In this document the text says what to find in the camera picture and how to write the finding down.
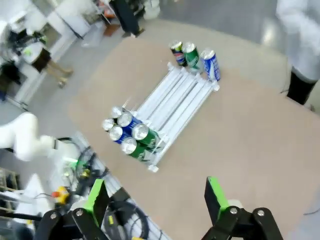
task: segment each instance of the can lid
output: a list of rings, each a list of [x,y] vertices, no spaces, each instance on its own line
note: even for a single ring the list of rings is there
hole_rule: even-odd
[[[180,45],[182,45],[182,41],[179,40],[174,40],[169,44],[169,47],[171,49],[176,49],[177,47],[179,47]]]
[[[142,140],[146,138],[149,132],[149,127],[147,127],[145,124],[140,123],[136,125],[132,129],[132,137],[134,137],[136,140]]]
[[[107,118],[102,122],[102,128],[105,131],[109,131],[110,129],[112,129],[114,125],[115,125],[115,121],[113,120],[113,118]]]
[[[188,54],[191,53],[193,50],[196,49],[196,45],[190,41],[186,42],[183,46],[182,46],[182,52]]]
[[[210,48],[206,48],[204,51],[201,52],[200,57],[204,60],[211,59],[215,55],[215,51]]]
[[[112,109],[111,109],[111,117],[113,119],[119,118],[122,115],[122,113],[123,113],[122,107],[113,106]]]
[[[122,115],[118,118],[117,123],[121,126],[121,127],[126,127],[128,126],[131,121],[132,121],[132,115],[130,112],[123,112]]]
[[[132,154],[137,148],[137,141],[133,137],[127,137],[121,143],[121,150],[125,154]]]
[[[121,138],[122,134],[124,133],[122,127],[115,125],[113,128],[110,129],[109,135],[112,141],[117,141]]]

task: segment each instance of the black pants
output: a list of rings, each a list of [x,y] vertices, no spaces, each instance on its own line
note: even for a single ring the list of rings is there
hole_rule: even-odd
[[[139,33],[138,20],[133,11],[125,0],[110,1],[116,16],[118,17],[123,31],[132,33],[134,35]]]
[[[297,103],[304,105],[316,83],[317,82],[307,83],[302,81],[294,72],[291,72],[289,91],[286,96]]]

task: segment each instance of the soda can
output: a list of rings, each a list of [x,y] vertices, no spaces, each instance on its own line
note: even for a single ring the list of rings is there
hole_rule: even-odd
[[[110,129],[109,136],[110,139],[117,144],[121,144],[126,138],[131,137],[130,134],[125,132],[119,125],[115,125]]]
[[[183,46],[182,41],[178,41],[178,40],[175,40],[169,44],[171,52],[175,56],[176,62],[179,64],[179,66],[185,67],[187,66],[187,61],[184,53],[182,52],[182,46]]]
[[[121,150],[141,162],[149,162],[154,159],[154,155],[146,147],[137,142],[133,137],[126,138],[121,143]]]
[[[132,129],[141,124],[142,121],[132,116],[132,114],[128,111],[123,112],[122,115],[118,118],[118,125],[123,128],[124,131],[131,134]]]
[[[158,153],[166,146],[165,142],[162,141],[160,143],[161,138],[159,137],[158,133],[151,130],[143,123],[140,123],[133,128],[132,137],[134,137],[140,143],[146,145],[151,152],[155,151]]]
[[[192,72],[202,73],[204,71],[203,63],[199,59],[199,53],[194,43],[185,43],[182,46],[182,52],[184,53],[186,63],[188,64]]]
[[[203,61],[204,69],[206,74],[208,75],[208,79],[211,81],[219,81],[221,75],[215,51],[207,48],[200,54],[200,57]]]
[[[107,118],[102,122],[102,128],[109,132],[116,125],[115,120],[113,118]]]
[[[120,116],[126,111],[127,110],[120,106],[113,106],[111,108],[111,117],[113,118],[116,124],[118,124],[118,118],[120,118]]]

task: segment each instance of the green soda can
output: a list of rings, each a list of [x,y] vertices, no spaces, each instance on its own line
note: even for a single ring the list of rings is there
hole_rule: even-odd
[[[129,155],[135,159],[138,159],[140,162],[149,162],[154,159],[150,151],[139,142],[137,142],[133,137],[128,137],[121,143],[121,150],[126,155]]]
[[[187,42],[182,46],[182,52],[184,53],[185,60],[190,67],[190,71],[193,73],[202,73],[204,71],[204,66],[202,61],[200,61],[199,53],[197,47],[192,42]]]
[[[132,137],[138,140],[140,143],[146,145],[151,152],[160,152],[166,146],[166,143],[161,141],[158,133],[151,130],[143,123],[136,125],[132,129]]]

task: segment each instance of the person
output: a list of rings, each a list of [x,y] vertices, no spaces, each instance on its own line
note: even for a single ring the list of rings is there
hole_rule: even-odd
[[[120,21],[124,31],[123,38],[129,36],[136,38],[145,31],[139,26],[133,10],[125,0],[111,0],[109,4]]]
[[[13,52],[17,55],[14,57],[21,56],[26,63],[33,66],[39,73],[46,70],[58,81],[59,87],[62,88],[67,83],[67,78],[60,76],[58,72],[68,76],[73,73],[73,70],[71,68],[64,69],[52,60],[51,53],[45,46],[47,38],[40,32],[27,27],[26,16],[27,13],[22,11],[9,23],[8,41],[12,45]]]
[[[287,97],[304,105],[320,79],[320,0],[278,0],[292,65]]]

